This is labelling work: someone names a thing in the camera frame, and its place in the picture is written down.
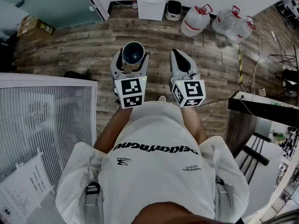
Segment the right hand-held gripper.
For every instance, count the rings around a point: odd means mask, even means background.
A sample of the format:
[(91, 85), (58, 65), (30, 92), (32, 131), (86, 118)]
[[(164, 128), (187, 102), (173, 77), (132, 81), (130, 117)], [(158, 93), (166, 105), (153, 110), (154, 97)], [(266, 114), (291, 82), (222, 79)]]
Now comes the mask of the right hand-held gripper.
[(170, 90), (179, 107), (197, 107), (206, 99), (205, 83), (195, 61), (182, 51), (170, 53)]

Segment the dark round bowl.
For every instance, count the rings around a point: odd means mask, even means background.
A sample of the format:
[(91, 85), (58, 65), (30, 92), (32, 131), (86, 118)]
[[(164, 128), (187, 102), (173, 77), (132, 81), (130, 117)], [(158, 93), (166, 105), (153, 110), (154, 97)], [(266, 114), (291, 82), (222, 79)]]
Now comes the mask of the dark round bowl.
[(122, 59), (126, 64), (138, 64), (145, 54), (144, 47), (141, 43), (133, 41), (127, 43), (122, 49)]

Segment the white water dispenser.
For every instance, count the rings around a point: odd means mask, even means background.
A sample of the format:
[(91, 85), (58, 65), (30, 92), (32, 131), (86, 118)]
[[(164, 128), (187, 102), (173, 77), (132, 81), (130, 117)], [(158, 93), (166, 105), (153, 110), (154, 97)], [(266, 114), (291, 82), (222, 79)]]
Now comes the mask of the white water dispenser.
[(139, 19), (161, 21), (165, 4), (166, 0), (137, 0)]

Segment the person's right forearm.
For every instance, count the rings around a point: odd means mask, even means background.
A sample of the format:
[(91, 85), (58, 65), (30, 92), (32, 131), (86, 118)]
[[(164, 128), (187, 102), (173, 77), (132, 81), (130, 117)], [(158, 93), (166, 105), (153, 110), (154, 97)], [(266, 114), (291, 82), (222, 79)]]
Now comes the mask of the person's right forearm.
[(183, 107), (180, 108), (184, 125), (196, 140), (197, 144), (200, 145), (202, 142), (207, 140), (207, 134), (201, 124), (201, 119), (194, 109), (194, 107)]

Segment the person's left forearm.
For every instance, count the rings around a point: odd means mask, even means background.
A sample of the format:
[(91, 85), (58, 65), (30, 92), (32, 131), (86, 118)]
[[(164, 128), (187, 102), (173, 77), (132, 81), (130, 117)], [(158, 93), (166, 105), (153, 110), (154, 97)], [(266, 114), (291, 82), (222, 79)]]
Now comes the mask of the person's left forearm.
[(132, 111), (133, 108), (122, 109), (120, 106), (97, 138), (93, 147), (105, 154), (109, 153), (113, 149), (119, 134), (128, 123)]

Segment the large clear water jug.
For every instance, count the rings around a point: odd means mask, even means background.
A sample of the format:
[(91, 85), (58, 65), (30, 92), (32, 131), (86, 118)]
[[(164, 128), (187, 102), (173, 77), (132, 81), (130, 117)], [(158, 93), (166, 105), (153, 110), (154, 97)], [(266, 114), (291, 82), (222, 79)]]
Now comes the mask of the large clear water jug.
[(194, 6), (185, 15), (181, 23), (181, 31), (188, 37), (194, 37), (201, 33), (210, 23), (212, 8), (209, 4), (203, 7)]
[(212, 22), (214, 31), (219, 34), (226, 35), (227, 31), (240, 20), (239, 13), (240, 9), (236, 6), (233, 6), (232, 9), (220, 11)]
[(252, 31), (256, 30), (253, 24), (253, 18), (247, 16), (246, 19), (240, 19), (235, 25), (227, 31), (226, 37), (231, 45), (236, 45), (248, 38)]

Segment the white and black trash bin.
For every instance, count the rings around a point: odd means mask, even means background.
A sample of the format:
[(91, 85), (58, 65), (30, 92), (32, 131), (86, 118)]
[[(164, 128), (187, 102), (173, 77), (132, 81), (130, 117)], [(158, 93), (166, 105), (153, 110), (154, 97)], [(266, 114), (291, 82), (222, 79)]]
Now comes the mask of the white and black trash bin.
[(179, 1), (169, 0), (167, 2), (165, 16), (170, 21), (177, 21), (180, 19), (182, 13), (182, 5)]

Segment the yellow and black floor strip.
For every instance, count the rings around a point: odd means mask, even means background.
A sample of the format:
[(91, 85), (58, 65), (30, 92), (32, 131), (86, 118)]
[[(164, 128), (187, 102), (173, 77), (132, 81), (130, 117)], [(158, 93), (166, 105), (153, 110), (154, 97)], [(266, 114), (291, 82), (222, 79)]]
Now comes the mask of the yellow and black floor strip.
[(239, 71), (240, 71), (240, 86), (243, 84), (243, 76), (242, 76), (242, 53), (240, 43), (238, 43), (238, 57), (239, 57)]

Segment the dark wooden table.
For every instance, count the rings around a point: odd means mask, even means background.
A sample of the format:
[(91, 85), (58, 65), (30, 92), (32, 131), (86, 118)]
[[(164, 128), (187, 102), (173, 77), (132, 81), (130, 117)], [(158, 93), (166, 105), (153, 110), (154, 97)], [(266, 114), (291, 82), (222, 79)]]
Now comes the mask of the dark wooden table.
[(254, 133), (267, 137), (273, 122), (299, 128), (299, 105), (237, 91), (228, 99), (224, 141), (236, 157)]

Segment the glass door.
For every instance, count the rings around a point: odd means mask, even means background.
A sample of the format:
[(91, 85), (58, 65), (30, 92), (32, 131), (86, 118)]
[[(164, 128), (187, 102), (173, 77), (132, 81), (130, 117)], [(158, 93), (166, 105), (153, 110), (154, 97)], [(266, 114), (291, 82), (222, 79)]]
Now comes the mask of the glass door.
[(0, 0), (36, 17), (54, 28), (65, 28), (104, 18), (93, 0)]

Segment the brown cardboard box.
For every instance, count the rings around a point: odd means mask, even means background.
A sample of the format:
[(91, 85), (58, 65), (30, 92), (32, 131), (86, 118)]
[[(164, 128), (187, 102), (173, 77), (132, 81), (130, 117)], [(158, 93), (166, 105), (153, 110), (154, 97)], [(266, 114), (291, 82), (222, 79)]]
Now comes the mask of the brown cardboard box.
[(22, 19), (20, 29), (17, 33), (18, 38), (37, 37), (53, 35), (55, 28), (43, 22), (42, 20), (31, 15)]

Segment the black tripod stand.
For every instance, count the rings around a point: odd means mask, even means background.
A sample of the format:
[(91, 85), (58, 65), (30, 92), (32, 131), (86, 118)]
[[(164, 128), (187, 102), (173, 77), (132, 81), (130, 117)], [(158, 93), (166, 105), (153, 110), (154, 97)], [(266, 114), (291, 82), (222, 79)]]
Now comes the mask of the black tripod stand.
[(279, 59), (279, 62), (283, 65), (289, 65), (291, 67), (294, 67), (298, 69), (298, 55), (297, 55), (297, 49), (296, 46), (293, 46), (293, 54), (270, 54), (270, 56)]

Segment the person's white shirt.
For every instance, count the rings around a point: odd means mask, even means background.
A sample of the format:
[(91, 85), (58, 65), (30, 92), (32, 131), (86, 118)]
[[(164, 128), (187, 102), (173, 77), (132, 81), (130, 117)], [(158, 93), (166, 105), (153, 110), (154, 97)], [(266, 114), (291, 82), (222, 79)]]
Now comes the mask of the person's white shirt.
[(109, 153), (77, 143), (56, 196), (67, 224), (131, 224), (144, 207), (162, 202), (236, 223), (249, 186), (221, 136), (198, 145), (180, 107), (158, 100), (133, 108)]

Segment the black chair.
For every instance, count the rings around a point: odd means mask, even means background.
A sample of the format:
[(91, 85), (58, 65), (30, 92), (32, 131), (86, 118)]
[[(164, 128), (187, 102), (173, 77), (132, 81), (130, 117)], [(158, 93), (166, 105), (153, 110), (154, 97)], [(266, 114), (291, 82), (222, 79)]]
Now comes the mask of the black chair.
[(271, 175), (271, 155), (274, 144), (259, 134), (253, 134), (236, 156), (237, 165), (248, 184)]

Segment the white paper notice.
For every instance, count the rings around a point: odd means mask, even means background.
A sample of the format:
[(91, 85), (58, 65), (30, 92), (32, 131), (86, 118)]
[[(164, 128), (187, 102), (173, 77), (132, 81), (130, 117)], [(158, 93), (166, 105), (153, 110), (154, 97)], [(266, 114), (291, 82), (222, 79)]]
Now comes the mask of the white paper notice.
[(43, 162), (43, 152), (19, 166), (0, 182), (0, 221), (24, 224), (41, 202), (54, 189)]

